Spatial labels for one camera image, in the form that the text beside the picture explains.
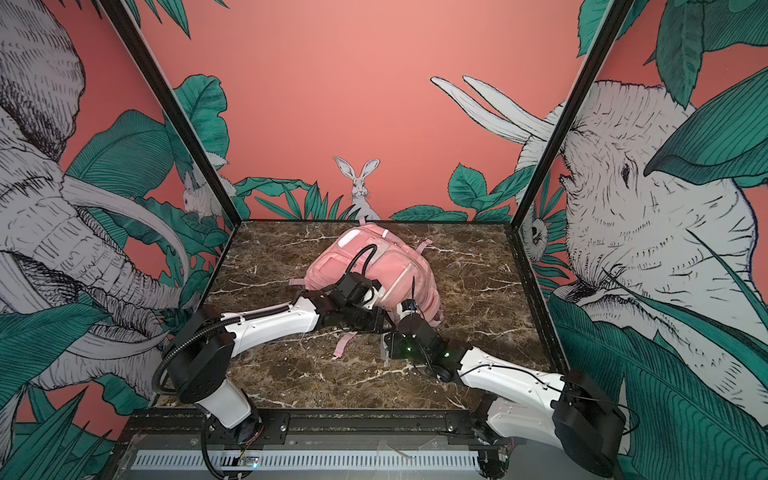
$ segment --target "white animal drawing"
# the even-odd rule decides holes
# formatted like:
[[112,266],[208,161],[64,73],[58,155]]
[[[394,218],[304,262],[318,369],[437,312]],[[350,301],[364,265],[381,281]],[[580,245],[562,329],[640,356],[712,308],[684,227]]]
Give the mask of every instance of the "white animal drawing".
[[339,170],[345,177],[352,180],[352,209],[359,209],[356,218],[365,218],[366,220],[381,220],[382,218],[368,205],[369,192],[366,188],[366,177],[373,173],[379,167],[381,161],[378,158],[368,160],[360,172],[360,176],[355,175],[355,169],[346,160],[334,157],[333,160],[339,165]]
[[[432,81],[494,134],[522,143],[521,165],[538,161],[561,106],[544,120],[500,91],[465,77],[504,118],[456,86]],[[714,392],[768,424],[765,386],[730,353],[682,322],[646,307],[605,272],[653,300],[683,306],[768,343],[768,331],[728,272],[688,230],[718,253],[759,296],[752,280],[756,221],[732,180],[693,185],[663,172],[644,177],[647,162],[694,112],[663,87],[601,81],[590,91],[561,149],[571,174],[561,176],[568,201],[566,243],[578,281],[555,290],[593,321],[656,332]]]
[[[206,152],[206,155],[215,170],[227,164],[227,161],[220,155],[213,152]],[[192,164],[191,172],[191,175],[189,171],[184,175],[184,211],[187,213],[194,212],[200,219],[211,215],[221,217],[223,215],[221,202],[214,195],[214,191],[211,190],[197,164]],[[235,186],[218,173],[217,176],[227,195],[234,197],[237,194]]]
[[[153,310],[178,308],[181,288],[138,270],[88,209],[139,220],[179,252],[184,245],[130,199],[64,175],[58,162],[84,91],[80,58],[40,0],[0,0],[0,18],[0,313],[35,313],[86,292],[113,323],[93,325],[30,383],[50,390],[114,374],[152,399],[167,338]],[[181,262],[186,282],[186,255]],[[0,465],[24,397],[22,386],[0,406]]]

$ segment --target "brown marble tabletop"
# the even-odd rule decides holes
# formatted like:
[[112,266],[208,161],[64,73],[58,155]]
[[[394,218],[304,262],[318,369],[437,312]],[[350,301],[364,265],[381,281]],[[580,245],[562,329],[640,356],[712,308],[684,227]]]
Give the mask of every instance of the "brown marble tabletop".
[[[288,280],[306,268],[350,223],[246,222],[229,249],[207,303],[222,312],[254,310],[293,298]],[[388,223],[410,245],[429,238],[445,339],[465,339],[487,353],[532,369],[548,360],[500,225]],[[483,391],[440,383],[423,366],[382,358],[381,336],[355,337],[333,357],[344,332],[328,327],[283,337],[232,360],[229,376],[256,406],[305,409],[474,409]],[[179,406],[160,397],[156,406]]]

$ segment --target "rabbit illustration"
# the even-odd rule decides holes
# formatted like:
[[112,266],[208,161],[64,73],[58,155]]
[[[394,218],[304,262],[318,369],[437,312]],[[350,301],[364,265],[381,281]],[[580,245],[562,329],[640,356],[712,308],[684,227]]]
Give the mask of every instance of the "rabbit illustration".
[[[214,169],[218,170],[220,167],[227,164],[220,155],[216,155],[211,152],[206,152],[208,161],[214,166]],[[232,197],[236,194],[235,187],[226,178],[219,175],[219,180],[224,187],[224,191],[227,195]],[[214,196],[214,192],[210,189],[203,177],[203,172],[196,164],[192,164],[192,173],[188,171],[184,175],[184,211],[187,213],[194,212],[200,218],[216,215],[221,217],[223,212],[221,203]]]
[[378,158],[368,160],[362,168],[360,176],[355,175],[355,169],[343,158],[334,157],[333,160],[339,165],[339,170],[345,177],[352,180],[352,210],[359,209],[355,218],[365,218],[366,220],[381,220],[382,218],[368,205],[368,189],[366,188],[366,177],[379,167],[381,161]]

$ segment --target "rabbit ear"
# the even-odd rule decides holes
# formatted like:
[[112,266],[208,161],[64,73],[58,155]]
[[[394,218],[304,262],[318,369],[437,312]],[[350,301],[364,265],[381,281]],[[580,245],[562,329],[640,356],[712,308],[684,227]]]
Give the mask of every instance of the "rabbit ear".
[[192,176],[190,175],[189,171],[184,174],[184,188],[187,190],[192,190]]
[[352,168],[352,165],[350,165],[349,162],[343,158],[338,157],[334,157],[333,160],[335,160],[336,164],[339,165],[339,170],[341,170],[341,173],[344,174],[345,177],[351,178],[352,180],[357,178],[357,175],[355,175],[355,169]]
[[368,177],[370,174],[373,173],[373,171],[377,168],[379,168],[379,164],[381,161],[378,158],[372,158],[371,160],[368,160],[366,162],[366,166],[362,168],[362,173],[360,174],[360,178]]

